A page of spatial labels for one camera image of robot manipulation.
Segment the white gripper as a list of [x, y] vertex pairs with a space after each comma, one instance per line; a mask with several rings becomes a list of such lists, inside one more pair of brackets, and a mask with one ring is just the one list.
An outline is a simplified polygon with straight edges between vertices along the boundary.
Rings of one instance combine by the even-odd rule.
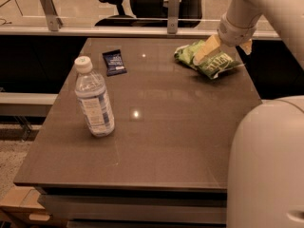
[[240, 23], [231, 22], [228, 13], [224, 13], [218, 25], [218, 36], [211, 35], [194, 54], [193, 64], [200, 65], [208, 57], [220, 52], [221, 42], [229, 47], [240, 46], [246, 55], [252, 53], [253, 41], [251, 40], [257, 29], [257, 22], [242, 19]]

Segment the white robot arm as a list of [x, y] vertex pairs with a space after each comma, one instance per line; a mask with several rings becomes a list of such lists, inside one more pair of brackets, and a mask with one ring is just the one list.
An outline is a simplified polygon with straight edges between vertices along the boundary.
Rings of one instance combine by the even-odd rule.
[[[304, 0], [232, 0], [218, 25], [229, 47], [248, 42], [265, 16], [304, 67]], [[250, 111], [230, 151], [226, 228], [304, 228], [304, 98]]]

